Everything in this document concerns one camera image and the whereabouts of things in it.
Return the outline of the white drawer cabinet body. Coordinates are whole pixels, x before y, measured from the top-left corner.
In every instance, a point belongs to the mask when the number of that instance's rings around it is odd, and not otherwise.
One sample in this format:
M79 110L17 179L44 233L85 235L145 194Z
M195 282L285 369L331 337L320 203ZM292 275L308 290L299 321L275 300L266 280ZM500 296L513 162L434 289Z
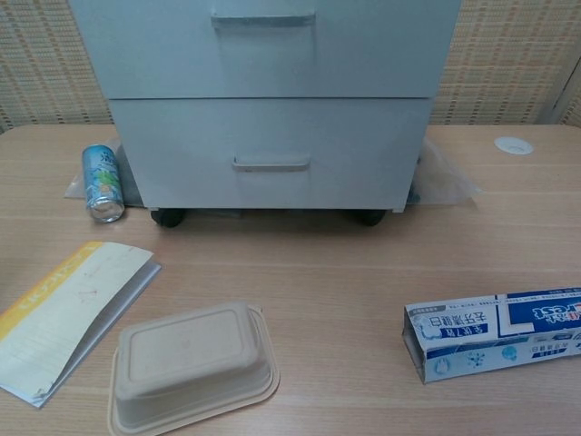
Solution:
M400 210L462 0L68 0L148 208Z

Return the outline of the black caster wheel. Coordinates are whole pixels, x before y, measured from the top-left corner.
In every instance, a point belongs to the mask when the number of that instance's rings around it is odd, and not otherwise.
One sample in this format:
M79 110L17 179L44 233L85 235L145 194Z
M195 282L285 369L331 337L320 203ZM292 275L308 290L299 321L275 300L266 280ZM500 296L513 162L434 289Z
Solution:
M151 218L161 227L174 228L183 221L185 214L184 209L158 209L151 211Z
M352 219L361 225L373 227L385 217L385 210L354 210L350 212Z

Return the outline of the clear plastic sheet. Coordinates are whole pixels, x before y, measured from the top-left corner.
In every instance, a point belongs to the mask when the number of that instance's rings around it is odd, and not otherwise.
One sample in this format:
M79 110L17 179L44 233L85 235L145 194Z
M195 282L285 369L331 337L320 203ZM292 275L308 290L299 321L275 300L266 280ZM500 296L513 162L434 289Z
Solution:
M118 137L104 143L113 150L126 206L143 208L133 173ZM481 190L453 164L427 137L423 140L416 170L409 189L409 205L453 205L463 203Z

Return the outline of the beige pulp food container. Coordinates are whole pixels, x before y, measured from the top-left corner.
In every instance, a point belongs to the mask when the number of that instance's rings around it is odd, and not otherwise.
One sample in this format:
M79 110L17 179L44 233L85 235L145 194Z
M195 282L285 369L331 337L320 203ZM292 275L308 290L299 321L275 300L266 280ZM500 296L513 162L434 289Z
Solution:
M124 329L111 436L160 436L269 399L281 374L261 307L227 302Z

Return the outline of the blue drink can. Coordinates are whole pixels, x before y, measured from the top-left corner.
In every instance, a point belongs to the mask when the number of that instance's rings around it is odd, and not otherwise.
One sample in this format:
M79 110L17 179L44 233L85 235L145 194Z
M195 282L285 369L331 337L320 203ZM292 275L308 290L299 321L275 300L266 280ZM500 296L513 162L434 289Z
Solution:
M82 153L86 209L98 223L119 220L124 212L117 161L104 144L87 146Z

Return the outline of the blue white toothpaste box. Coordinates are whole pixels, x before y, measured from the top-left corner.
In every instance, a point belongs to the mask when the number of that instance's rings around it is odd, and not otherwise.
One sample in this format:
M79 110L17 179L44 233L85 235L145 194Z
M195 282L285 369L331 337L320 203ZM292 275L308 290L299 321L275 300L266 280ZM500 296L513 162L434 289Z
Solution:
M408 304L402 336L423 383L581 355L581 287Z

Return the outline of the yellow white paper notebook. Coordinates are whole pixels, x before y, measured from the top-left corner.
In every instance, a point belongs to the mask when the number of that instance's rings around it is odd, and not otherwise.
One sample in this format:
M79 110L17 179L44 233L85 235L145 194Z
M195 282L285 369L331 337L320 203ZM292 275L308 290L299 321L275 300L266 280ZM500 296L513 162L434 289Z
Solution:
M160 270L141 248L82 245L0 314L0 389L43 407Z

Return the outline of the woven bamboo screen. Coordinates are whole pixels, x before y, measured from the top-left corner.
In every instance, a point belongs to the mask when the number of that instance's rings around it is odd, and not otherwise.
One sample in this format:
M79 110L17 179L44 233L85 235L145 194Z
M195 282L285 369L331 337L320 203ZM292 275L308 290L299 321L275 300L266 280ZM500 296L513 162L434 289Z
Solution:
M463 0L434 124L581 128L581 0ZM108 124L66 0L0 0L0 133Z

